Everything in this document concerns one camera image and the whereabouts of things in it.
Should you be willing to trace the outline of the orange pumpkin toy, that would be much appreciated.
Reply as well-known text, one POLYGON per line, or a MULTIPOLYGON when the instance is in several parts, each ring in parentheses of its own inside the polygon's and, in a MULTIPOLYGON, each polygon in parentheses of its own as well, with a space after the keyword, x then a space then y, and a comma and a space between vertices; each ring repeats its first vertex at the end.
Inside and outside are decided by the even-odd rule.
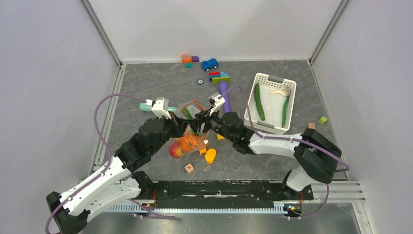
POLYGON ((198 137, 192 134, 185 134, 179 139, 179 146, 184 152, 190 152, 198 149, 198 137))

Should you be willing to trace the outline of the long green cucumber toy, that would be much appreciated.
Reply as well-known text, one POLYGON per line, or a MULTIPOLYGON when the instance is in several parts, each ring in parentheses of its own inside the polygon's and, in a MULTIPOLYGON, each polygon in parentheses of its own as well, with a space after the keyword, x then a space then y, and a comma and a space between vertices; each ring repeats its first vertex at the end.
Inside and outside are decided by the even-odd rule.
POLYGON ((265 113, 261 102, 260 84, 256 83, 254 86, 254 100, 257 113, 262 121, 265 121, 265 113))

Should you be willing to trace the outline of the red apple toy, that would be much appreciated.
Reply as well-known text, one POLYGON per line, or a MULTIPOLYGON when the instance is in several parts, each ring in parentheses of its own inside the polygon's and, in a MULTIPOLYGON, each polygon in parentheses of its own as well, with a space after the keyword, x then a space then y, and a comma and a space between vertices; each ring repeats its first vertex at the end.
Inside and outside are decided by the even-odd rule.
POLYGON ((169 155, 171 157, 180 158, 184 154, 182 147, 179 144, 171 144, 169 147, 169 155))

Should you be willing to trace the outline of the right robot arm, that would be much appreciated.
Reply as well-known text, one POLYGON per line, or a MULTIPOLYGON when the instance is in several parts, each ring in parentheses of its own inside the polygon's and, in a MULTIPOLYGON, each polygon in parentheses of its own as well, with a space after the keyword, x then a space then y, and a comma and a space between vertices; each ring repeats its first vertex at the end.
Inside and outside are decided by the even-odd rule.
POLYGON ((274 154, 294 158, 299 166, 289 172, 281 186, 282 195, 294 199, 315 182, 329 184, 336 173, 342 151, 315 129, 305 129, 301 134, 265 134, 247 128, 235 112, 201 112, 190 121, 195 132, 213 131, 232 143, 241 154, 274 154))

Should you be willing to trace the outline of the clear zip bag orange zipper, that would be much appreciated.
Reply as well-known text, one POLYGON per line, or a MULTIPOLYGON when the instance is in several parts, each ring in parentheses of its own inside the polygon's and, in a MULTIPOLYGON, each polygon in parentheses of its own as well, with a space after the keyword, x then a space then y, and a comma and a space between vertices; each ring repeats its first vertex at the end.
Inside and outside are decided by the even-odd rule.
MULTIPOLYGON (((201 105, 199 105, 199 103, 196 100, 191 100, 189 102, 179 104, 176 107, 177 110, 174 112, 175 115, 177 117, 180 117, 182 119, 187 120, 182 114, 182 109, 185 108, 185 107, 191 112, 191 115, 192 115, 193 119, 195 119, 196 114, 200 113, 201 111, 204 111, 204 108, 201 105)), ((190 152, 184 152, 183 151, 184 154, 181 157, 188 156, 188 155, 190 155, 190 154, 192 154, 196 151, 199 151, 200 149, 206 148, 208 146, 208 140, 207 140, 207 134, 206 133, 205 134, 204 133, 196 133, 195 130, 192 130, 191 127, 188 126, 185 134, 192 134, 192 135, 196 135, 198 137, 198 149, 190 151, 190 152)), ((174 138, 172 140, 171 144, 174 144, 174 143, 178 144, 179 139, 180 138, 174 138)))

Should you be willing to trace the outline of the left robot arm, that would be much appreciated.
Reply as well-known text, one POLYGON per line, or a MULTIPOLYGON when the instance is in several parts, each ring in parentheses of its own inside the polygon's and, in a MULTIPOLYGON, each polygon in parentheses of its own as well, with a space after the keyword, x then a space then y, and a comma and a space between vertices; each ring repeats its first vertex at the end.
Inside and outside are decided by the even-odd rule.
POLYGON ((153 182, 139 168, 148 163, 170 138, 182 137, 188 125, 187 120, 178 117, 146 120, 100 169, 61 194, 51 192, 47 195, 51 215, 45 232, 50 232, 53 220, 61 234, 77 234, 109 207, 136 197, 150 197, 153 182))

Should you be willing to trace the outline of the short green cucumber toy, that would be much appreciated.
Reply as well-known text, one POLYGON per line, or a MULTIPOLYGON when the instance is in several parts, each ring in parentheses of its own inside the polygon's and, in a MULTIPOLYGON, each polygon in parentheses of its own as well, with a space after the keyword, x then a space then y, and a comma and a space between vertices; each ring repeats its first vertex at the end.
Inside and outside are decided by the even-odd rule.
POLYGON ((182 114, 186 119, 193 119, 191 112, 186 107, 182 109, 182 114))

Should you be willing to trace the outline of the white garlic toy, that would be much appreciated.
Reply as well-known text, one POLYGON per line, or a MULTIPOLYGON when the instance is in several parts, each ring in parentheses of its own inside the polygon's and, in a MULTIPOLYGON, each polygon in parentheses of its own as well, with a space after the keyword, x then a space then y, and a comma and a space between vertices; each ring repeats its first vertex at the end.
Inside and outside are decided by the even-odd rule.
POLYGON ((270 94, 271 95, 279 94, 286 98, 291 95, 291 89, 289 87, 283 87, 281 89, 271 91, 270 94))

